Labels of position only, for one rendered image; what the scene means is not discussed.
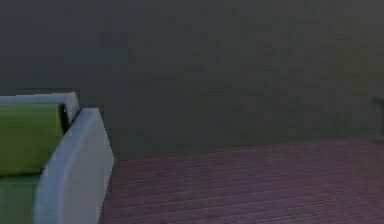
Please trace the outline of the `white sofa with green cushions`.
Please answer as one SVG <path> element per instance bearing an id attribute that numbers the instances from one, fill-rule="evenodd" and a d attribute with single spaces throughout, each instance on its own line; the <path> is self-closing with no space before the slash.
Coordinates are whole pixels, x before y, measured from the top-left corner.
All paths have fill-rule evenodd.
<path id="1" fill-rule="evenodd" d="M 0 96 L 0 224 L 98 224 L 113 164 L 74 92 Z"/>

